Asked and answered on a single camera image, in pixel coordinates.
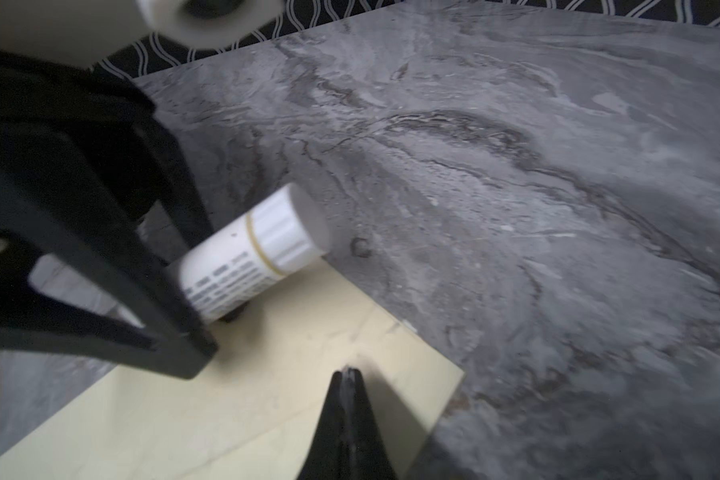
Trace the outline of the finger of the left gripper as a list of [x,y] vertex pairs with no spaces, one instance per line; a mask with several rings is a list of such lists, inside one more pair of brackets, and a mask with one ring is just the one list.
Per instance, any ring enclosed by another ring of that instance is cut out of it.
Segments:
[[[132,83],[0,52],[0,350],[97,358],[191,379],[217,344],[136,231],[160,203],[188,246],[213,231],[174,136]],[[56,299],[51,254],[139,319]]]

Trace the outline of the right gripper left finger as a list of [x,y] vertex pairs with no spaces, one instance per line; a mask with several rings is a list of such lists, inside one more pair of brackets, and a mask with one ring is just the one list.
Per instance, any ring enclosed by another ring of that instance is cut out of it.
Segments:
[[342,386],[345,375],[335,372],[317,421],[312,442],[297,476],[303,479],[344,479],[347,476],[347,449],[345,444],[345,408],[342,403]]

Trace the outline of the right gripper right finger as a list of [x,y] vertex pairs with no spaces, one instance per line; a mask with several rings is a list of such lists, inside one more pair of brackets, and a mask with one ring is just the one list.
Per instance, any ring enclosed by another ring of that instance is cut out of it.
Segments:
[[396,479],[359,369],[346,368],[346,478]]

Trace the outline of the cream envelope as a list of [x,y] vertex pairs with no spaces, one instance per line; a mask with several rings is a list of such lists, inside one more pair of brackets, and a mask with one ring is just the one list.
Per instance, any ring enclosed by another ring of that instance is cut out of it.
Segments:
[[114,368],[1,455],[0,479],[293,479],[345,367],[403,474],[463,376],[323,261],[211,330],[196,378]]

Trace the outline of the white glue stick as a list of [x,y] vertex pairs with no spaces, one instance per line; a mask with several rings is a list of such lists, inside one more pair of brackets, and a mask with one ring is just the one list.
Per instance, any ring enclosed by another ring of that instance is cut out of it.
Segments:
[[329,253],[326,216],[289,183],[165,268],[204,324]]

